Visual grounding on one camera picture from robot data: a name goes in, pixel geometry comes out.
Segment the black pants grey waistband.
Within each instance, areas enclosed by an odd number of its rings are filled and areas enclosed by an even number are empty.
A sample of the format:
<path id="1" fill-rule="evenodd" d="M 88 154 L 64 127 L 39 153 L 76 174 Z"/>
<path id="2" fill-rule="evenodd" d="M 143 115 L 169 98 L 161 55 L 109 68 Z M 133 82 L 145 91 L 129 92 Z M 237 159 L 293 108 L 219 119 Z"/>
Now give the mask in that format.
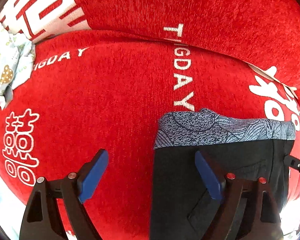
<path id="1" fill-rule="evenodd" d="M 154 143 L 150 239 L 283 239 L 291 122 L 171 112 Z"/>

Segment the white patterned cloth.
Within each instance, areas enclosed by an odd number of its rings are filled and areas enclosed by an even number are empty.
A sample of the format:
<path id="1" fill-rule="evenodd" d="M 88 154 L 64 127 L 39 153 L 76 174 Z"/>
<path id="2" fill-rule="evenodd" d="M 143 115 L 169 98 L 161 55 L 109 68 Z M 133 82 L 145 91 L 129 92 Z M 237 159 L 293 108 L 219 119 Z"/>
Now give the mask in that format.
<path id="1" fill-rule="evenodd" d="M 13 90 L 32 74 L 35 45 L 24 34 L 10 34 L 0 23 L 0 108 L 13 99 Z"/>

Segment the red printed bed blanket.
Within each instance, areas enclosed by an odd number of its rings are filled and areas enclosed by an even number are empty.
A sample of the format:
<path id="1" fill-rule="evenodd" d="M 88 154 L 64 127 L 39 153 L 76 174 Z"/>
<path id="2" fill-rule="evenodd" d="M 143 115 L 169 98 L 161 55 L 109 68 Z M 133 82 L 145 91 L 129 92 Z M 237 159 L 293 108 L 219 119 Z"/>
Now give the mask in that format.
<path id="1" fill-rule="evenodd" d="M 300 159 L 296 0 L 0 0 L 36 49 L 0 108 L 0 178 L 27 205 L 37 179 L 108 152 L 83 205 L 101 239 L 150 239 L 159 120 L 204 108 L 291 122 Z"/>

